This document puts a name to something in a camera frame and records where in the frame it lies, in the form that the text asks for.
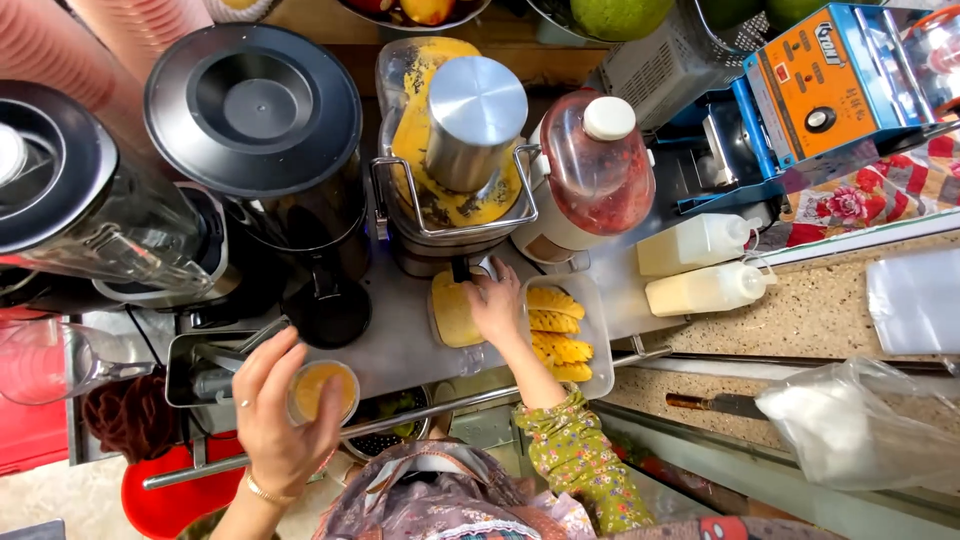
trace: orange juice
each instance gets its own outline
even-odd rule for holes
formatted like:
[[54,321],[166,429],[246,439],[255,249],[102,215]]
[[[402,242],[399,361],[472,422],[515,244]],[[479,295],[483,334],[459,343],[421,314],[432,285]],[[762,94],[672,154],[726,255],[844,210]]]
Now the orange juice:
[[304,365],[294,375],[290,390],[293,399],[288,401],[288,409],[291,409],[290,415],[297,424],[312,422],[317,418],[320,390],[324,386],[324,382],[334,375],[340,376],[344,389],[340,405],[341,421],[346,421],[352,415],[357,401],[356,377],[347,366],[340,362],[320,360]]

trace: woman's hand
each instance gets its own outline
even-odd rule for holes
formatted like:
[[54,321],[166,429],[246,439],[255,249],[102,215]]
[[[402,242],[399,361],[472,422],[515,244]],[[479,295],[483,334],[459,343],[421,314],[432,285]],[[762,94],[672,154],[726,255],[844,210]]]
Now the woman's hand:
[[253,480],[272,495],[299,496],[340,439],[338,376],[320,391],[317,420],[295,428],[287,417],[287,391],[306,351],[297,343],[297,329],[289,327],[257,347],[233,376],[237,436],[250,456]]
[[[520,279],[514,269],[502,260],[496,257],[491,259],[500,281],[474,275],[473,283],[465,282],[463,287],[470,302],[473,324],[484,339],[502,351],[507,346],[523,341],[520,337]],[[486,301],[478,286],[486,292]]]

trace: cup of juice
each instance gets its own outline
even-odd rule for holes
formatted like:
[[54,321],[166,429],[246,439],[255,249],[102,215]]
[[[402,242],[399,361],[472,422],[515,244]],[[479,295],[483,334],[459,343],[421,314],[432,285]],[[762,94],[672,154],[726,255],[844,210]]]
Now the cup of juice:
[[314,360],[301,366],[290,381],[287,391],[287,414],[295,426],[313,422],[317,417],[317,404],[324,382],[339,375],[344,393],[341,401],[340,425],[347,423],[360,403],[360,383],[353,370],[336,360]]

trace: white squeeze bottle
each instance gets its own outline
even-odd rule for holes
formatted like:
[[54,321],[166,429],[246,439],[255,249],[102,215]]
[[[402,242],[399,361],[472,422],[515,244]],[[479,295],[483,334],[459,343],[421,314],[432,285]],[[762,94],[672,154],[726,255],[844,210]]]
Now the white squeeze bottle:
[[649,282],[647,300],[658,317],[727,311],[752,304],[776,282],[773,272],[738,260]]
[[725,213],[702,213],[641,240],[636,245],[641,276],[673,276],[743,257],[743,245],[760,218],[743,219]]

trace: green floral sleeve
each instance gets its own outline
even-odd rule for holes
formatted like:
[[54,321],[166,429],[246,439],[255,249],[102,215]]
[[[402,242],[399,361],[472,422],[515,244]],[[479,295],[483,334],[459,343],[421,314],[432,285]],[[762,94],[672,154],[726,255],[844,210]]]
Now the green floral sleeve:
[[533,438],[530,458],[550,483],[584,505],[598,536],[654,525],[653,515],[636,495],[626,466],[600,431],[600,419],[587,400],[572,391],[562,404],[531,410],[516,408],[516,424]]

